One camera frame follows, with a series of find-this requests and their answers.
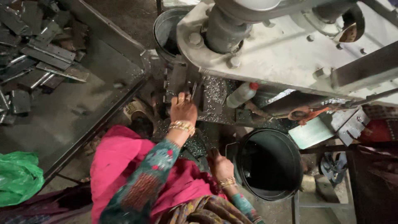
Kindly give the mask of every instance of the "red bottle cap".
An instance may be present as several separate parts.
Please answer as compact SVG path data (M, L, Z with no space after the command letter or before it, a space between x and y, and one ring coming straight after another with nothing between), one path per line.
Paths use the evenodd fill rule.
M257 90L258 89L258 83L250 83L249 87L251 90Z

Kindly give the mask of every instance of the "gold bangle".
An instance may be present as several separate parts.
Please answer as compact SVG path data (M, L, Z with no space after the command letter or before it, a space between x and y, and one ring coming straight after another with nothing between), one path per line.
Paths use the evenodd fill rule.
M219 186L220 186L221 189L224 189L226 187L238 186L238 185L236 183L235 177L229 177L227 179L219 181Z
M174 121L170 124L170 129L179 129L189 133L189 136L192 137L195 134L195 127L189 121L178 120Z

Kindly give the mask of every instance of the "plastic bottle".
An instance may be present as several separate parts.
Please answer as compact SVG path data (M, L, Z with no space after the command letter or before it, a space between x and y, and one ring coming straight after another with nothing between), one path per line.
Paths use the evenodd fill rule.
M230 108L237 108L244 102L253 98L258 89L258 83L243 83L231 95L226 98L226 105Z

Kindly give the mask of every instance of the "black bucket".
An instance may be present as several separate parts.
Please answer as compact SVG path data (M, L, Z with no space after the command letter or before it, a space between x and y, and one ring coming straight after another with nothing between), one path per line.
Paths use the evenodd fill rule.
M153 25L156 52L169 68L173 68L176 55L180 54L177 46L177 24L188 12L186 9L165 11L156 18Z
M264 200L290 198L301 186L300 153L282 132L262 129L247 134L236 158L242 183Z

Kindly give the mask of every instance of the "green plastic bag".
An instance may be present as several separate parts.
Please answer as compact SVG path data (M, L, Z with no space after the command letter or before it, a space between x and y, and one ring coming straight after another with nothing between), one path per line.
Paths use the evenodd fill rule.
M44 184L43 170L35 153L0 153L0 207L31 198Z

